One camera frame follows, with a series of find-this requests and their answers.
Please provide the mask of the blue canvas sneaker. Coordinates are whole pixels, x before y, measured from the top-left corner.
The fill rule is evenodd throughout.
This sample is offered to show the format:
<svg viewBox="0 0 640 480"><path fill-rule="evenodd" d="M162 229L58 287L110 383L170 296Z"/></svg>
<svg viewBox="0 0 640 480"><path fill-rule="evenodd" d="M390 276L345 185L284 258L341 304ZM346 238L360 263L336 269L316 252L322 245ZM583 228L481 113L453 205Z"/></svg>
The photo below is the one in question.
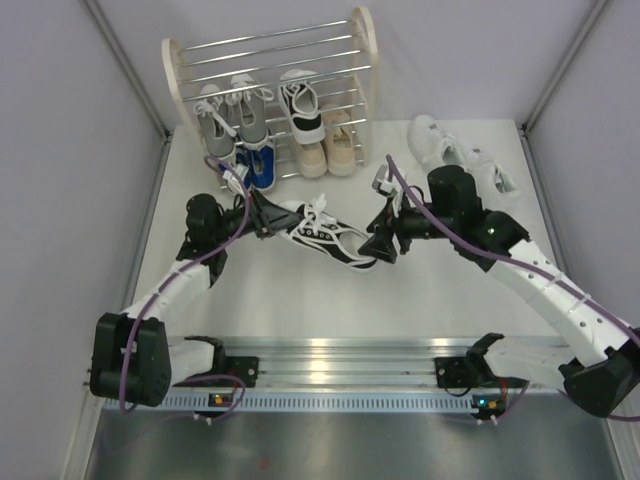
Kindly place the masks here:
<svg viewBox="0 0 640 480"><path fill-rule="evenodd" d="M226 162L227 167L225 167L224 165L219 165L219 170L222 173L222 178L223 178L224 170L225 169L231 169L236 164L244 164L248 168L250 166L249 158L247 156L247 153L242 148L240 148L239 150L236 151L234 158L229 157L228 159L225 160L225 162Z"/></svg>
<svg viewBox="0 0 640 480"><path fill-rule="evenodd" d="M261 191L271 189L276 183L275 146L267 142L260 150L249 151L252 185Z"/></svg>

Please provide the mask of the black white sneaker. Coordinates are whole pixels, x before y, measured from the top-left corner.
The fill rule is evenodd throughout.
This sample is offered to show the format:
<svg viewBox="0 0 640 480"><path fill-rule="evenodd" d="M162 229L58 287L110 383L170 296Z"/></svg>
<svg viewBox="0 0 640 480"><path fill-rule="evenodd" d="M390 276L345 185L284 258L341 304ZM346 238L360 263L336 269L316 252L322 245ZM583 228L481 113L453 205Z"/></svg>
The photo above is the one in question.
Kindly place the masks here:
<svg viewBox="0 0 640 480"><path fill-rule="evenodd" d="M297 214L300 221L295 226L280 231L278 235L292 244L329 257L351 270L372 270L378 260L358 252L368 239L367 235L329 214L326 211L327 203L325 193L309 202L280 202L279 207Z"/></svg>
<svg viewBox="0 0 640 480"><path fill-rule="evenodd" d="M318 143L325 137L317 93L310 84L313 75L313 71L291 69L281 76L278 86L279 105L301 145Z"/></svg>

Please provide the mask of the beige lace sneaker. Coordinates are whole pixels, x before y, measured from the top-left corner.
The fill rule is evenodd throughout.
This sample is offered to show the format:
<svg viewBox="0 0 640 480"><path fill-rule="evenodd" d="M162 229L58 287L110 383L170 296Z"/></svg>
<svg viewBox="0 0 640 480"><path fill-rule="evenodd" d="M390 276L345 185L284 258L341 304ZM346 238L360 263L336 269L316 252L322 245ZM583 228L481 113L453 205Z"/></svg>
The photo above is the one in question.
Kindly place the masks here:
<svg viewBox="0 0 640 480"><path fill-rule="evenodd" d="M304 177L315 179L327 172L325 151L320 142L300 144L294 140L293 151L298 169Z"/></svg>
<svg viewBox="0 0 640 480"><path fill-rule="evenodd" d="M335 176L349 176L356 169L351 121L346 110L336 104L325 104L322 119L325 126L324 147L328 170Z"/></svg>

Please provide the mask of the grey canvas sneaker back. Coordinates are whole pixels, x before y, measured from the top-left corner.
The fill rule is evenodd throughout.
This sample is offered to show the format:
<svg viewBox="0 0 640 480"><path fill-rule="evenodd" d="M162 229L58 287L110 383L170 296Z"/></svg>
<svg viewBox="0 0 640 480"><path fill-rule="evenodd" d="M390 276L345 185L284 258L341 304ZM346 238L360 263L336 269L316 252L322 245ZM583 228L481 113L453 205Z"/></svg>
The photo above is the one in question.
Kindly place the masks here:
<svg viewBox="0 0 640 480"><path fill-rule="evenodd" d="M236 130L229 124L229 105L221 89L215 84L206 84L201 95L206 98L197 100L193 105L207 152L220 160L232 161L236 154Z"/></svg>

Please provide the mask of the grey canvas sneaker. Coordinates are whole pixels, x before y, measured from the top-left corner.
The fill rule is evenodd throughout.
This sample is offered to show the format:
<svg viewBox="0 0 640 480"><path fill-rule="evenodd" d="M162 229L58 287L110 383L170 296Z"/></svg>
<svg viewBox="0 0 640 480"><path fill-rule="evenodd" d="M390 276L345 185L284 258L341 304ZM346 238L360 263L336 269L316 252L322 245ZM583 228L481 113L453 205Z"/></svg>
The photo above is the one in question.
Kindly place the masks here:
<svg viewBox="0 0 640 480"><path fill-rule="evenodd" d="M232 93L226 101L232 116L239 124L239 136L248 150L260 150L270 136L266 124L266 104L274 99L273 92L258 87L258 82L248 73L231 77Z"/></svg>
<svg viewBox="0 0 640 480"><path fill-rule="evenodd" d="M197 100L193 105L207 152L220 160L232 161L236 154L236 130L229 124L229 105L221 89L215 84L206 84L201 95L206 98Z"/></svg>

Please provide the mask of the grey canvas sneaker front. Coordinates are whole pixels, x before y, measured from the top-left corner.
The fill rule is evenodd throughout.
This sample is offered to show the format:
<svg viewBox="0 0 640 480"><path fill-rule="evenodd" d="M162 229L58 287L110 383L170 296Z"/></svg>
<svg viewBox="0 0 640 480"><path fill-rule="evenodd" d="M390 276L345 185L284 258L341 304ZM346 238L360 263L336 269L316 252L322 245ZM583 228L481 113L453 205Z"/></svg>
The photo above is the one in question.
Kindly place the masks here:
<svg viewBox="0 0 640 480"><path fill-rule="evenodd" d="M248 150L260 150L270 136L266 124L266 104L274 99L273 92L258 87L258 82L248 73L231 77L232 93L226 101L232 116L239 124L239 136Z"/></svg>

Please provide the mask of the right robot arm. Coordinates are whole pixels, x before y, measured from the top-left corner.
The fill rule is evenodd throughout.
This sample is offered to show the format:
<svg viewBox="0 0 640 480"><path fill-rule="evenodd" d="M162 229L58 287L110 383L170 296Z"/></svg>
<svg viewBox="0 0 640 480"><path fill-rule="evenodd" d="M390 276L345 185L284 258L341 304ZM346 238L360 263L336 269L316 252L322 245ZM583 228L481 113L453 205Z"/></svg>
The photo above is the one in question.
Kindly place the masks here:
<svg viewBox="0 0 640 480"><path fill-rule="evenodd" d="M639 384L639 331L611 314L550 261L528 231L503 211L483 206L474 177L462 167L438 167L421 200L393 161L372 182L386 199L360 253L393 264L415 240L448 239L464 259L510 288L564 341L534 347L488 333L462 356L456 388L501 378L565 394L588 414L607 418Z"/></svg>

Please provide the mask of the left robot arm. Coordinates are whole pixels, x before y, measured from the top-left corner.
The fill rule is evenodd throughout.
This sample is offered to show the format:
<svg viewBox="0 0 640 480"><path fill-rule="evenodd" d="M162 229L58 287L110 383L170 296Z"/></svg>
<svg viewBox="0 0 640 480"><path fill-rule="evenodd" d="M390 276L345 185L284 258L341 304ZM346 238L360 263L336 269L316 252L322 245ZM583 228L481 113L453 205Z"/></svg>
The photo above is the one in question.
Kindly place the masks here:
<svg viewBox="0 0 640 480"><path fill-rule="evenodd" d="M227 376L223 343L202 335L180 337L187 307L219 280L227 249L241 237L263 239L297 226L302 215L261 193L242 196L224 209L210 194L186 204L186 233L167 274L120 313L105 313L94 335L89 388L124 409L162 403L170 387L197 377L215 386Z"/></svg>

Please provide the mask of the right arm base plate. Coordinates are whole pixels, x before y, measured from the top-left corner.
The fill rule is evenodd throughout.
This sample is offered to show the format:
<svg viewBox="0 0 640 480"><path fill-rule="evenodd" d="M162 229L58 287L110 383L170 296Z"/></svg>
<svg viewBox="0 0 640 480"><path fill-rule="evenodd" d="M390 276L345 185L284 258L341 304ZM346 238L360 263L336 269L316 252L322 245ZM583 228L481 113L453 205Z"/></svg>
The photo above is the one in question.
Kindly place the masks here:
<svg viewBox="0 0 640 480"><path fill-rule="evenodd" d="M437 386L454 396L461 396L480 388L498 389L505 394L511 389L525 386L524 380L474 374L465 363L465 358L461 356L436 357L434 365Z"/></svg>

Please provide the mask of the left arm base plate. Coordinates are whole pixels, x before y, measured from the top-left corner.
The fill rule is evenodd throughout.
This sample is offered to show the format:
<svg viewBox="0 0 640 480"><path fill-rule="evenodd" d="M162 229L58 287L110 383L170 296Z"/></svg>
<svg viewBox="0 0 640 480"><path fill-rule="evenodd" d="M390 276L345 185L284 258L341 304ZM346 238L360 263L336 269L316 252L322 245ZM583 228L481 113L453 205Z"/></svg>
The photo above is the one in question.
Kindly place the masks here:
<svg viewBox="0 0 640 480"><path fill-rule="evenodd" d="M213 373L240 378L247 388L256 385L259 374L259 358L256 356L225 356L214 361Z"/></svg>

